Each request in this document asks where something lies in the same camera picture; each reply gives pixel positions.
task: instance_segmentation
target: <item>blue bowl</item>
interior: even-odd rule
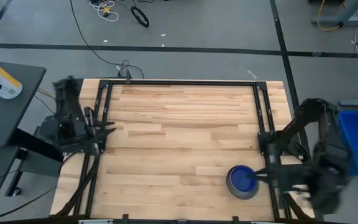
[[[238,165],[229,170],[226,185],[230,193],[243,200],[253,198],[259,190],[259,181],[249,178],[254,171],[247,166]]]

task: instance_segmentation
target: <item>gray floor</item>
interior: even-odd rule
[[[317,14],[318,5],[310,5],[307,0],[276,1],[288,50],[353,53],[351,41],[354,27],[322,32],[310,24],[310,17]],[[4,2],[0,0],[0,9]],[[155,0],[153,4],[138,3],[150,19],[148,29],[138,25],[130,12],[118,4],[114,10],[120,18],[111,23],[97,17],[87,0],[73,2],[85,39],[91,45],[280,50],[269,0]],[[340,5],[324,8],[325,14],[341,11]],[[0,22],[0,43],[84,45],[75,27],[69,0],[13,0]],[[281,56],[181,52],[98,53],[110,62],[121,63],[128,59],[131,64],[143,69],[146,78],[253,80],[247,73],[250,70],[258,80],[284,81],[290,101]],[[52,91],[52,82],[69,75],[113,77],[117,73],[115,66],[100,61],[87,50],[0,49],[0,61],[47,68],[41,84],[47,91]],[[336,103],[343,98],[358,98],[358,59],[290,57],[290,63],[300,101],[320,97]],[[140,77],[136,69],[132,70],[132,74]],[[50,99],[40,98],[54,109]],[[32,133],[49,114],[34,99],[20,128]],[[317,137],[315,125],[308,126],[307,133],[312,145]],[[3,196],[8,182],[9,178],[1,190],[0,213],[44,193],[57,183],[57,178],[24,174],[19,183],[24,193],[13,198]],[[46,217],[52,199],[53,192],[30,207],[0,218],[0,221]],[[325,219],[358,223],[358,178],[343,194],[337,214],[327,215]]]

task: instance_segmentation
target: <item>wooden tabletop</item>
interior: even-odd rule
[[[98,83],[84,80],[82,107],[93,108]],[[267,86],[275,128],[282,129],[291,121],[283,83]],[[264,111],[262,97],[260,101]],[[108,120],[116,122],[117,130],[101,156],[92,218],[273,220],[266,184],[260,183],[250,200],[233,197],[225,184],[235,165],[265,167],[251,87],[114,85]],[[265,111],[264,121],[269,130]],[[282,161],[297,162],[285,156]],[[79,154],[63,166],[51,214],[77,188],[82,163]],[[296,200],[307,207],[301,197]],[[310,208],[304,211],[313,215]]]

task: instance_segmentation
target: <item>desk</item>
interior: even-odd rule
[[[291,121],[283,83],[266,84],[275,127],[282,129]],[[84,80],[82,107],[93,108],[98,85],[98,79]],[[273,220],[267,185],[260,183],[251,200],[234,198],[225,186],[232,166],[265,166],[249,86],[114,85],[108,120],[116,122],[117,130],[101,156],[91,218],[129,214],[130,219]],[[282,156],[282,162],[297,161]],[[51,214],[77,188],[82,163],[79,154],[63,166]],[[312,209],[304,211],[313,216]]]
[[[0,98],[0,188],[9,169],[18,155],[22,155],[20,147],[16,144],[20,138],[25,137],[25,141],[29,141],[34,146],[34,142],[38,139],[27,134],[17,126],[20,123],[31,99],[40,85],[45,75],[45,68],[17,65],[12,63],[0,62],[0,67],[5,69],[13,77],[23,84],[22,93],[11,100]]]

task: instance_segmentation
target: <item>wheel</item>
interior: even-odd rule
[[[20,194],[22,194],[22,189],[16,187],[16,188],[15,188],[15,191],[13,192],[12,197],[18,196],[18,195],[20,195]]]

